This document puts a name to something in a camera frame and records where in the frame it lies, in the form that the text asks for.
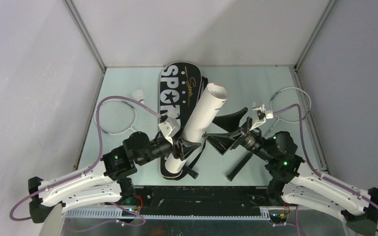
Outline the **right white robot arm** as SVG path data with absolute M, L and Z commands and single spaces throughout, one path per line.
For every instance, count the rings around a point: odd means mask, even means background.
M 257 126 L 266 115 L 261 109 L 240 125 L 246 113 L 243 108 L 214 118 L 213 123 L 224 132 L 205 134 L 204 139 L 221 154 L 244 147 L 264 160 L 272 176 L 266 190 L 270 204 L 300 205 L 329 214 L 363 236 L 378 232 L 378 188 L 359 189 L 317 170 L 309 159 L 296 154 L 298 147 L 290 133 L 280 131 L 270 138 L 262 137 Z

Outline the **white shuttlecock tube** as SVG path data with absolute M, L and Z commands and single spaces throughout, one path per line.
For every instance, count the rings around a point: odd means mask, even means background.
M 203 134 L 226 102 L 227 97 L 228 92 L 223 86 L 209 83 L 185 124 L 180 138 L 200 143 Z M 187 158 L 175 159 L 171 154 L 166 161 L 166 169 L 173 174 L 179 173 L 186 161 Z

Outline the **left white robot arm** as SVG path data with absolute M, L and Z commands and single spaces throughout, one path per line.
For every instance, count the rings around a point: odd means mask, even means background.
M 201 146 L 199 141 L 205 131 L 189 124 L 180 129 L 167 121 L 160 123 L 159 129 L 152 140 L 144 132 L 134 132 L 123 140 L 121 146 L 102 155 L 92 165 L 61 178 L 30 178 L 29 211 L 32 221 L 43 223 L 56 205 L 61 205 L 64 213 L 99 203 L 132 204 L 137 194 L 130 175 L 137 173 L 137 166 L 157 158 L 168 157 L 176 161 L 169 172 L 179 175 L 186 159 Z

